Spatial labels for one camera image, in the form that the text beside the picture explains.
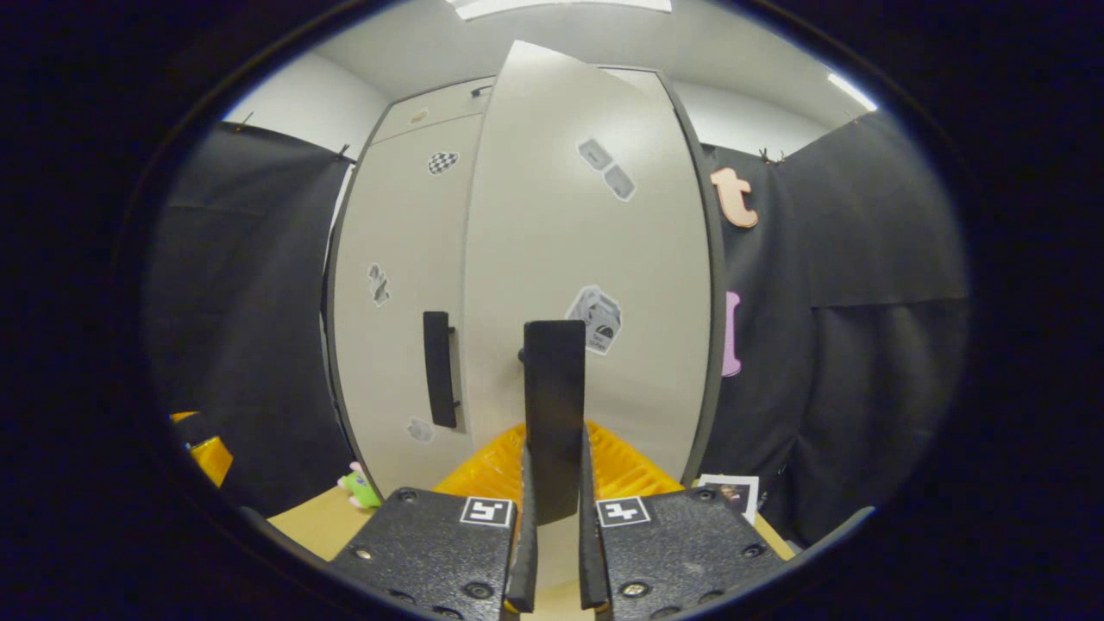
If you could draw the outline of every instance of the white cabinet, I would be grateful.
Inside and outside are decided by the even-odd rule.
[[[333,261],[333,372],[347,430],[384,495],[402,485],[432,488],[475,449],[463,411],[456,429],[431,422],[422,314],[459,318],[464,227],[481,124],[481,115],[465,116],[373,144],[342,213]],[[437,154],[456,154],[456,161],[433,175]],[[373,265],[376,274],[370,274]]]
[[[595,140],[595,169],[580,145]],[[634,186],[622,200],[606,176]],[[591,65],[514,43],[484,122],[465,254],[461,349],[476,445],[524,421],[522,325],[563,319],[587,285],[620,307],[586,356],[584,412],[675,480],[701,412],[710,265],[697,172],[670,105]]]
[[[457,159],[432,175],[435,154]],[[394,104],[331,260],[332,372],[380,492],[432,488],[523,422],[522,326],[566,318],[592,285],[582,295],[614,336],[587,352],[585,415],[680,478],[711,351],[709,253],[687,137],[654,73],[516,42],[497,77]],[[431,423],[427,310],[456,328],[456,429]]]

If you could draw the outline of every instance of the green plush toy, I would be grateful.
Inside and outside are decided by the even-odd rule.
[[[364,470],[361,465],[358,462],[353,462],[349,464],[349,467],[353,472],[338,480],[338,487],[346,492],[352,492],[352,496],[349,496],[349,502],[354,507],[362,509],[378,507],[383,504],[380,502],[380,497],[375,495],[372,486],[368,484],[368,480],[364,478]]]

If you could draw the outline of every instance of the black curtain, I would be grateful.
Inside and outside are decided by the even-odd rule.
[[[352,453],[329,392],[322,270],[348,161],[221,124],[180,169],[150,249],[144,329],[162,414],[199,410],[234,456],[222,491],[272,516]]]
[[[954,206],[880,113],[782,162],[705,151],[751,183],[760,222],[721,217],[742,368],[702,471],[761,476],[763,514],[809,544],[885,502],[949,406],[968,319]]]

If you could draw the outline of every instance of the white wall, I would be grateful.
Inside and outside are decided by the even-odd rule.
[[[317,54],[304,54],[250,93],[224,118],[360,157],[388,101],[373,86]]]
[[[777,106],[731,91],[672,82],[698,139],[707,145],[758,155],[766,148],[771,159],[800,149],[831,130],[829,127]]]

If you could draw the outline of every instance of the yellow container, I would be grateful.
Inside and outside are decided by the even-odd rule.
[[[648,457],[602,425],[587,421],[596,499],[650,496],[683,490]],[[434,492],[456,496],[509,498],[521,503],[521,449],[526,425],[519,424],[471,455]]]
[[[226,478],[226,471],[234,462],[234,456],[230,454],[226,445],[217,435],[192,446],[192,457],[200,464],[215,487],[222,487],[222,482]]]

